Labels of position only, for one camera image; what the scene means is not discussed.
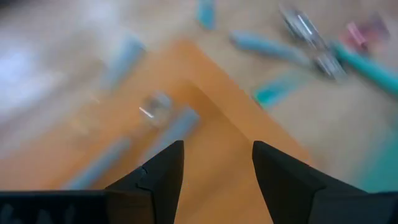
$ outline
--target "light wooden floor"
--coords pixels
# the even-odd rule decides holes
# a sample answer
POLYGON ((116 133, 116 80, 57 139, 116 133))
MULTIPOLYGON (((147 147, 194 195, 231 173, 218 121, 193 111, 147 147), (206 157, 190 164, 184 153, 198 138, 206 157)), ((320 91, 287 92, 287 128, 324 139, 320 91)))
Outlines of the light wooden floor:
MULTIPOLYGON (((19 1, 0 12, 0 157, 6 158, 40 128, 38 102, 73 91, 85 98, 87 84, 106 68, 126 32, 157 50, 187 37, 250 95, 259 85, 299 68, 236 50, 232 30, 248 30, 288 42, 276 0, 218 0, 216 30, 204 31, 195 21, 194 0, 19 1), (26 123, 26 114, 37 114, 26 123)), ((297 0, 294 3, 325 36, 336 37, 344 25, 377 11, 392 39, 377 59, 398 71, 398 2, 396 0, 297 0)), ((76 101, 52 102, 70 111, 76 101)), ((319 168, 355 184, 377 144, 396 125, 398 104, 356 74, 343 83, 314 78, 268 111, 314 156, 319 168)))

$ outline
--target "floor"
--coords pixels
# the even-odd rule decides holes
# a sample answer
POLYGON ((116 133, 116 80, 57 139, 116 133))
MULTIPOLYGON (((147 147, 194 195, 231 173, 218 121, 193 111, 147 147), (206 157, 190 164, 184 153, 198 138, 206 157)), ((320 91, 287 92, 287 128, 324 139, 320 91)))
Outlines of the floor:
MULTIPOLYGON (((76 86, 101 74, 127 33, 136 35, 148 50, 161 49, 173 39, 186 37, 248 95, 286 71, 310 74, 313 78, 305 86, 267 112, 313 154, 319 169, 356 184, 368 161, 377 155, 378 145, 397 128, 398 104, 353 72, 345 81, 333 83, 294 65, 235 49, 228 39, 232 30, 290 41, 277 10, 278 3, 216 1, 213 31, 203 30, 195 20, 197 0, 20 0, 3 8, 0 140, 10 143, 2 146, 0 156, 18 147, 18 142, 12 140, 14 136, 28 139, 37 133, 23 128, 28 125, 21 118, 26 111, 35 110, 39 114, 35 119, 38 125, 42 118, 40 108, 34 105, 54 90, 59 93, 58 90, 76 88, 77 95, 87 98, 89 87, 76 86)), ((379 12, 390 29, 391 41, 377 60, 398 71, 394 58, 398 52, 396 0, 294 3, 308 14, 321 34, 330 38, 336 37, 347 22, 379 12)), ((55 108, 67 111, 73 103, 65 102, 68 103, 58 102, 55 108)))

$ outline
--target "wooden table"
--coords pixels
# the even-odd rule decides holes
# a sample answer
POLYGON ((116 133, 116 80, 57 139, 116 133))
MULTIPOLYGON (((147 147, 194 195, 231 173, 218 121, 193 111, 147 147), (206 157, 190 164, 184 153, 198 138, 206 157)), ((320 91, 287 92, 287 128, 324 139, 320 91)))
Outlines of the wooden table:
MULTIPOLYGON (((139 126, 138 107, 162 90, 176 107, 200 115, 185 140, 185 167, 176 223, 271 223, 251 160, 261 140, 309 164, 303 150, 191 42, 147 54, 111 96, 85 113, 98 121, 87 141, 70 143, 68 122, 1 161, 2 189, 59 189, 98 158, 106 146, 139 126)), ((98 179, 100 189, 136 168, 159 131, 152 131, 98 179)))

